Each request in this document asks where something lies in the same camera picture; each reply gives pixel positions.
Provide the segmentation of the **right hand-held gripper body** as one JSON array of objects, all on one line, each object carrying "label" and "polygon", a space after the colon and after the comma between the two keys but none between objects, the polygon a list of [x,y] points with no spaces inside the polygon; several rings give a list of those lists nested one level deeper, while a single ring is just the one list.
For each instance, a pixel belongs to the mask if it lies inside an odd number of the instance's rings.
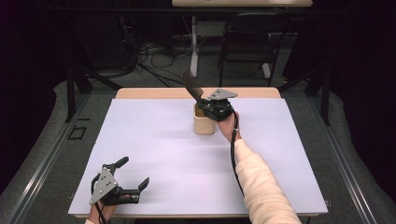
[{"label": "right hand-held gripper body", "polygon": [[215,121],[223,121],[233,113],[229,98],[234,98],[237,93],[216,89],[204,101],[204,114]]}]

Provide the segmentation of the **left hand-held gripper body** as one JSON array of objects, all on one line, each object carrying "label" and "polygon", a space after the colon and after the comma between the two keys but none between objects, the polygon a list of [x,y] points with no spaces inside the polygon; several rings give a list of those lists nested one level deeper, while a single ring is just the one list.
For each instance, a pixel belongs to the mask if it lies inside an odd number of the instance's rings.
[{"label": "left hand-held gripper body", "polygon": [[116,180],[115,171],[121,168],[119,162],[105,164],[102,171],[92,180],[90,205],[101,202],[103,205],[139,203],[139,189],[123,189]]}]

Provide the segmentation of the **cream square cup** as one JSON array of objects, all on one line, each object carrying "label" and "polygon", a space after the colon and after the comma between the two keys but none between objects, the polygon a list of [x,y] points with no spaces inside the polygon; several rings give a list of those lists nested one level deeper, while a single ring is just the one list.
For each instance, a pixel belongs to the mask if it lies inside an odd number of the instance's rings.
[{"label": "cream square cup", "polygon": [[215,132],[215,121],[208,118],[198,104],[193,108],[193,129],[196,134],[209,135]]}]

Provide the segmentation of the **person's right hand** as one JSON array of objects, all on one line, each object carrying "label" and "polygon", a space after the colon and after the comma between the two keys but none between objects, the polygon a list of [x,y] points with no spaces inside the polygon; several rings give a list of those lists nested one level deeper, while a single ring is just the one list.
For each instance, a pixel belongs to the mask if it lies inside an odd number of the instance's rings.
[{"label": "person's right hand", "polygon": [[241,134],[239,131],[233,134],[235,119],[239,118],[239,114],[235,112],[230,115],[227,119],[217,123],[220,132],[223,136],[231,143],[232,141],[238,141],[241,139]]}]

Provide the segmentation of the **person's left hand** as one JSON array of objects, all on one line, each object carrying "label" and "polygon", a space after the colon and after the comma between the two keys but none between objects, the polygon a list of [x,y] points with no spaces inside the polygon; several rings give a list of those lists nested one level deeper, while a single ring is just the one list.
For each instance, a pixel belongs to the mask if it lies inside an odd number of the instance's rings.
[{"label": "person's left hand", "polygon": [[118,205],[103,205],[102,202],[98,201],[91,207],[89,216],[86,219],[89,219],[95,224],[107,224],[118,207]]}]

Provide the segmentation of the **white table sheet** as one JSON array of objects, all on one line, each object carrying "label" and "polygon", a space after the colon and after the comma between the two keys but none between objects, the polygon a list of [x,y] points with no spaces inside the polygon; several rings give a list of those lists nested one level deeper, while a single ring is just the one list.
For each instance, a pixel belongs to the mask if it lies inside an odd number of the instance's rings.
[{"label": "white table sheet", "polygon": [[[235,98],[248,145],[262,155],[300,216],[327,213],[318,182],[283,99]],[[243,217],[247,210],[220,132],[193,130],[192,99],[115,99],[107,111],[69,208],[89,213],[91,182],[101,167],[126,157],[115,177],[125,189],[149,181],[122,217]]]}]

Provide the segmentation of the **beige desk with white legs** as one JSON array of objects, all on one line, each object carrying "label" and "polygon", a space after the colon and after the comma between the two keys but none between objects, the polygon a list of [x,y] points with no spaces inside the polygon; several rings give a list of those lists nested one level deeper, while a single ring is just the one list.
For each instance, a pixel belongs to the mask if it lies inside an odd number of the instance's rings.
[{"label": "beige desk with white legs", "polygon": [[[192,8],[228,8],[241,7],[312,7],[312,0],[172,0],[173,7]],[[197,77],[198,70],[198,45],[197,45],[197,20],[192,16],[191,21],[191,71]]]}]

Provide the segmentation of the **black chair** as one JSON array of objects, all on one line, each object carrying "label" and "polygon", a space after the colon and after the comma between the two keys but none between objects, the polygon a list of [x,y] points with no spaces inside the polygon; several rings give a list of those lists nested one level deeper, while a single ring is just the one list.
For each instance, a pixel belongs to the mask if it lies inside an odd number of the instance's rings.
[{"label": "black chair", "polygon": [[223,26],[219,53],[219,86],[223,84],[224,63],[256,63],[259,69],[270,64],[267,86],[272,84],[282,39],[290,28],[290,18],[282,13],[242,12]]}]

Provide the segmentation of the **black metal stand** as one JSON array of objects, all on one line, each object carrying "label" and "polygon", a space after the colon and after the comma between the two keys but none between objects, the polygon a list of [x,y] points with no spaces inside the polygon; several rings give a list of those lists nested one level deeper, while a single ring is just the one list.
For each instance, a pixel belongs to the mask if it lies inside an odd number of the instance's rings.
[{"label": "black metal stand", "polygon": [[305,79],[309,79],[304,89],[304,94],[306,96],[317,96],[318,92],[321,91],[320,116],[324,123],[330,126],[329,100],[331,90],[331,67],[329,65],[315,67],[307,73],[289,80],[286,84],[277,87],[277,89],[279,92],[286,91]]},{"label": "black metal stand", "polygon": [[68,72],[66,73],[66,93],[67,93],[67,118],[66,122],[69,122],[77,112],[75,88],[83,94],[89,94],[92,92],[92,84],[89,78],[98,80],[99,82],[107,85],[112,90],[118,91],[121,85],[109,80],[106,77],[95,72],[92,68],[81,63],[73,63]]}]

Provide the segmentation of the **metal floor rail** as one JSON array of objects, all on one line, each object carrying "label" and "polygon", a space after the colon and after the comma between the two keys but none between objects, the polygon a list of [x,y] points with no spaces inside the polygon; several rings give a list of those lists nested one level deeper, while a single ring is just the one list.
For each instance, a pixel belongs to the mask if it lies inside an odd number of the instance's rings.
[{"label": "metal floor rail", "polygon": [[315,117],[317,118],[321,129],[325,132],[326,137],[330,142],[333,160],[336,163],[341,177],[343,178],[348,194],[355,205],[362,224],[378,224],[372,209],[363,195],[361,186],[358,184],[356,177],[352,174],[352,170],[338,141],[336,140],[332,128],[326,124],[321,116],[320,104],[318,100],[315,97],[308,97],[307,100],[314,111]]},{"label": "metal floor rail", "polygon": [[90,102],[90,95],[82,95],[68,122],[63,118],[64,102],[57,102],[21,169],[0,195],[0,224],[84,222],[68,210],[92,151]]}]

